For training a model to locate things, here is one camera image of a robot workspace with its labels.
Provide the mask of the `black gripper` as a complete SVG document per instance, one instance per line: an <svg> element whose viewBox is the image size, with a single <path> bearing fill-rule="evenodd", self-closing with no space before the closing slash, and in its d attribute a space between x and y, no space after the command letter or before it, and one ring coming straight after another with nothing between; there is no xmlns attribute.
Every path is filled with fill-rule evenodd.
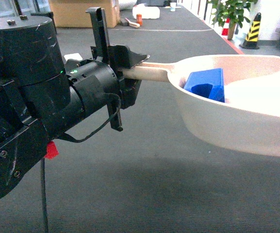
<svg viewBox="0 0 280 233"><path fill-rule="evenodd" d="M110 45L109 55L112 69L131 69L150 57L135 53L125 45ZM65 68L70 84L70 103L64 109L64 121L82 121L111 102L108 94L119 94L117 77L110 67L100 61L67 60ZM135 104L141 82L126 78L122 81L122 109Z"/></svg>

